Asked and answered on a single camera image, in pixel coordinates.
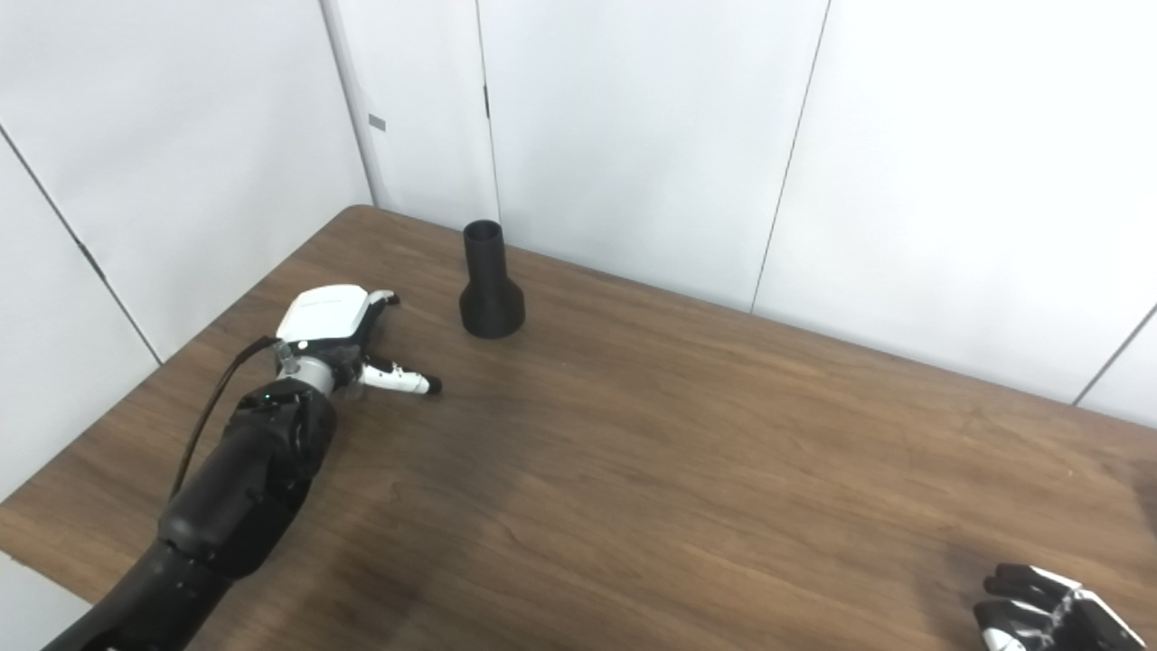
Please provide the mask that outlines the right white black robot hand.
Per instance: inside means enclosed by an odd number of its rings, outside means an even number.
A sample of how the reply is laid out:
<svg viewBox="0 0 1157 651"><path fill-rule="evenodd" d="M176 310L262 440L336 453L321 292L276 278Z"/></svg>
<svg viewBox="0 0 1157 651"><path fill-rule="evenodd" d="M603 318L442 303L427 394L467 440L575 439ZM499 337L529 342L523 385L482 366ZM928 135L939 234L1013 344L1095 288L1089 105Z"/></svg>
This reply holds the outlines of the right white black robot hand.
<svg viewBox="0 0 1157 651"><path fill-rule="evenodd" d="M998 563L975 602L987 650L1145 650L1145 639L1078 580L1039 565Z"/></svg>

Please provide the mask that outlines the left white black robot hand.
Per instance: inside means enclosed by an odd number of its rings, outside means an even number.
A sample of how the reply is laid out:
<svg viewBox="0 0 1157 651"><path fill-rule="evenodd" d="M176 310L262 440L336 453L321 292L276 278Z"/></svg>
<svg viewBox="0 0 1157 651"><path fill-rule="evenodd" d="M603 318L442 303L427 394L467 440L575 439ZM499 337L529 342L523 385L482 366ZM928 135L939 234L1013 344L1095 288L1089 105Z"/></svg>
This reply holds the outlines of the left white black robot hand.
<svg viewBox="0 0 1157 651"><path fill-rule="evenodd" d="M299 294L277 327L274 357L279 380L302 380L327 397L351 400L364 389L439 395L437 376L419 373L392 360L373 357L373 338L386 308L400 304L388 289L329 284Z"/></svg>

